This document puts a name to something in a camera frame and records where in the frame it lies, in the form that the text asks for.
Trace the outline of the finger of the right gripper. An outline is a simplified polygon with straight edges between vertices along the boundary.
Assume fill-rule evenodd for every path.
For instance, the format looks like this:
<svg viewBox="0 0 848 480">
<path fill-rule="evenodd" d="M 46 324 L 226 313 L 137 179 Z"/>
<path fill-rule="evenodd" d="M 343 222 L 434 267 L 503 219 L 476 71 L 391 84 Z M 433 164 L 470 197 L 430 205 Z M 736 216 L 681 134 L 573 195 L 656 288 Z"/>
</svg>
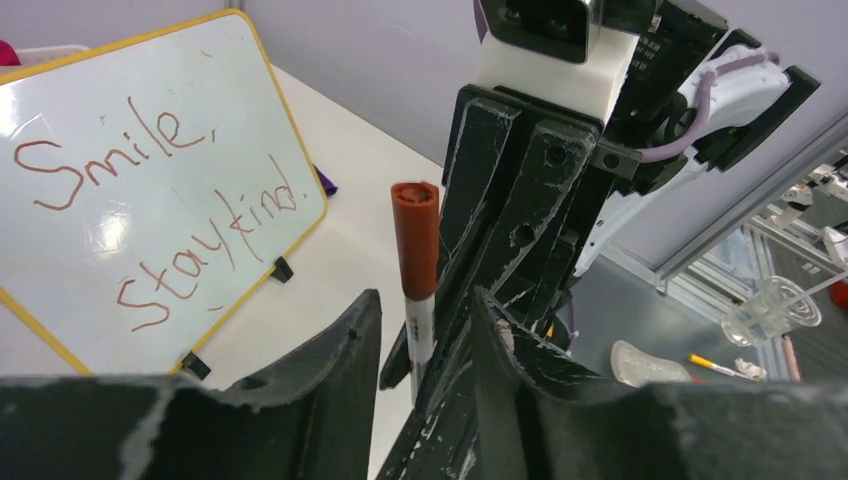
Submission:
<svg viewBox="0 0 848 480">
<path fill-rule="evenodd" d="M 441 180 L 433 368 L 446 364 L 467 329 L 466 297 L 476 251 L 497 217 L 490 196 L 501 189 L 507 164 L 504 152 L 523 110 L 524 100 L 517 92 L 457 95 Z"/>
<path fill-rule="evenodd" d="M 600 137 L 576 119 L 463 119 L 452 127 L 436 293 L 437 344 L 382 479 L 458 474 L 476 436 L 470 358 L 473 291 L 549 305 L 575 256 L 560 242 Z"/>
</svg>

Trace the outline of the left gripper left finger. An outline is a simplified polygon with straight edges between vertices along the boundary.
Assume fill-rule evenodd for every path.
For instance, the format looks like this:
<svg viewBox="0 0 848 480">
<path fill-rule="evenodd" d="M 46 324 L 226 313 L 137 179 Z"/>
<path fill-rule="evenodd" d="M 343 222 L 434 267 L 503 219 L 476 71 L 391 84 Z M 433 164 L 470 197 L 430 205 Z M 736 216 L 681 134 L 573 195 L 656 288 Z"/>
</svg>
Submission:
<svg viewBox="0 0 848 480">
<path fill-rule="evenodd" d="M 178 375 L 5 377 L 5 479 L 364 479 L 381 299 L 226 390 Z"/>
</svg>

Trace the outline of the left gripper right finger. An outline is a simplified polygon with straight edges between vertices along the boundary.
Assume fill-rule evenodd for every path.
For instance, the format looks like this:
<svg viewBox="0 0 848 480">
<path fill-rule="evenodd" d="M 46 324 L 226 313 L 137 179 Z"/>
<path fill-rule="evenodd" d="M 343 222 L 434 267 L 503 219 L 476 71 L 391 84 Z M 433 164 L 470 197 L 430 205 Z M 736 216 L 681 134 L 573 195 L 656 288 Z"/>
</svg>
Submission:
<svg viewBox="0 0 848 480">
<path fill-rule="evenodd" d="M 570 360 L 484 288 L 471 336 L 487 479 L 843 479 L 842 383 L 631 387 Z"/>
</svg>

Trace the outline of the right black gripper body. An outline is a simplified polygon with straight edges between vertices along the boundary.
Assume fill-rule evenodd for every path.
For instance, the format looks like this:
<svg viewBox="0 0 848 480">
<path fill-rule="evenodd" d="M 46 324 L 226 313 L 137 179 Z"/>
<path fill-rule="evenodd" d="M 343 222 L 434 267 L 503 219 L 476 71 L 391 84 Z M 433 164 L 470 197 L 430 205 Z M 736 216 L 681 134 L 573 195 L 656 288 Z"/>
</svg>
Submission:
<svg viewBox="0 0 848 480">
<path fill-rule="evenodd" d="M 460 92 L 515 91 L 466 85 Z M 481 286 L 532 324 L 577 283 L 600 210 L 615 183 L 634 176 L 639 156 L 604 139 L 598 120 L 520 95 L 524 110 L 504 152 L 503 183 L 490 196 L 497 217 L 476 251 L 466 306 L 469 315 L 469 293 Z"/>
</svg>

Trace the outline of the red marker cap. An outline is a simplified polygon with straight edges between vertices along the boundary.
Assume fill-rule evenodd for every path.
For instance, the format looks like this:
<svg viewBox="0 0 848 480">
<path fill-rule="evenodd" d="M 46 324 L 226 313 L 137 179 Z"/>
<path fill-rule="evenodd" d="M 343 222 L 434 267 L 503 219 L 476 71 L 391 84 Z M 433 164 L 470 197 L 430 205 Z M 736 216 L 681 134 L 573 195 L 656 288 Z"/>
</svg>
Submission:
<svg viewBox="0 0 848 480">
<path fill-rule="evenodd" d="M 401 182 L 390 194 L 402 290 L 411 300 L 424 300 L 437 288 L 439 189 L 427 182 Z"/>
</svg>

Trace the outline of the white marker pen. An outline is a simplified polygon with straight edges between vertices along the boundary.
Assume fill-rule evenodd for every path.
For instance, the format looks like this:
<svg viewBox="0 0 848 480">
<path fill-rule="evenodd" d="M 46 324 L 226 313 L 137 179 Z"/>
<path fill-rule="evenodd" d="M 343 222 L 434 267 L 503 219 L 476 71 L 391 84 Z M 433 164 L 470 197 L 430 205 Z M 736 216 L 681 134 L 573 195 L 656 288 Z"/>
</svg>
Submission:
<svg viewBox="0 0 848 480">
<path fill-rule="evenodd" d="M 434 352 L 435 295 L 405 300 L 408 357 L 411 364 L 412 401 L 416 402 L 426 367 Z"/>
</svg>

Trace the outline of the yellow framed whiteboard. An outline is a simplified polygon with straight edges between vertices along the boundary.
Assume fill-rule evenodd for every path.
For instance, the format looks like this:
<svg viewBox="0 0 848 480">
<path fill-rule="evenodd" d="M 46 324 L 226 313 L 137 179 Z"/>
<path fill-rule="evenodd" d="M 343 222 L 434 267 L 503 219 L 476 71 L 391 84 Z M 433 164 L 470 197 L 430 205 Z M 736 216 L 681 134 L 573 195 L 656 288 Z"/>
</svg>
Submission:
<svg viewBox="0 0 848 480">
<path fill-rule="evenodd" d="M 327 209 L 241 11 L 1 78 L 1 300 L 80 374 L 175 371 Z"/>
</svg>

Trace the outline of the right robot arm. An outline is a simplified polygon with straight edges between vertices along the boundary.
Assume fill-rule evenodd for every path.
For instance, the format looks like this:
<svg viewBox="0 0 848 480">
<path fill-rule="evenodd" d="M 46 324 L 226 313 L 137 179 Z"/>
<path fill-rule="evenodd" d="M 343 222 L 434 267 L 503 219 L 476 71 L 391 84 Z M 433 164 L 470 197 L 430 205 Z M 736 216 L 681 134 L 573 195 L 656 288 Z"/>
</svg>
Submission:
<svg viewBox="0 0 848 480">
<path fill-rule="evenodd" d="M 632 68 L 639 43 L 703 29 L 697 3 L 480 1 L 476 79 L 460 89 L 443 183 L 390 191 L 406 298 L 379 382 L 414 408 L 383 479 L 737 479 L 788 475 L 783 458 L 730 459 L 717 416 L 760 387 L 630 387 L 571 360 L 547 330 L 583 273 L 616 190 L 667 184 L 701 138 L 769 117 L 731 78 L 774 53 L 726 48 Z"/>
</svg>

